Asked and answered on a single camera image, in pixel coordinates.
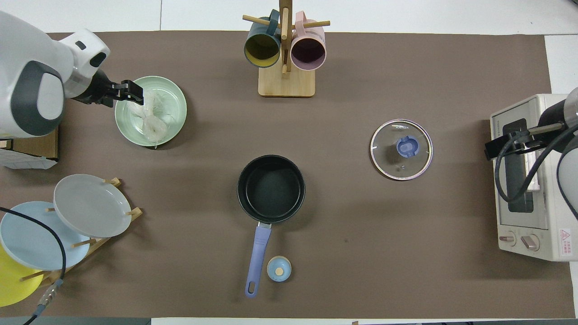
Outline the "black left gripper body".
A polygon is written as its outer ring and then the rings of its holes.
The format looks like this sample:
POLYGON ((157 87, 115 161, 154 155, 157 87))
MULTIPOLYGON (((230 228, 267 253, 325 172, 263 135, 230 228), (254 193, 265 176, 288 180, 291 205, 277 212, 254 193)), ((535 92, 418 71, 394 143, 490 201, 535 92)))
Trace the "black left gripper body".
POLYGON ((112 108, 114 101, 119 100, 118 91, 114 88, 116 84, 109 80, 103 70, 97 70, 85 91, 72 99, 85 104, 102 104, 112 108))

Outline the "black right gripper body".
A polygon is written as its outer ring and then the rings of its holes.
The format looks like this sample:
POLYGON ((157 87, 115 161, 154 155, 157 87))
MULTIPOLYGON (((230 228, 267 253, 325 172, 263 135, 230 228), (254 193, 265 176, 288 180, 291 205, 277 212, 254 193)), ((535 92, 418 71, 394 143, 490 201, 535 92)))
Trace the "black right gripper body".
POLYGON ((544 149, 569 128, 565 121, 565 98, 527 98, 496 113, 497 150, 515 135, 529 130, 505 152, 522 154, 544 149))

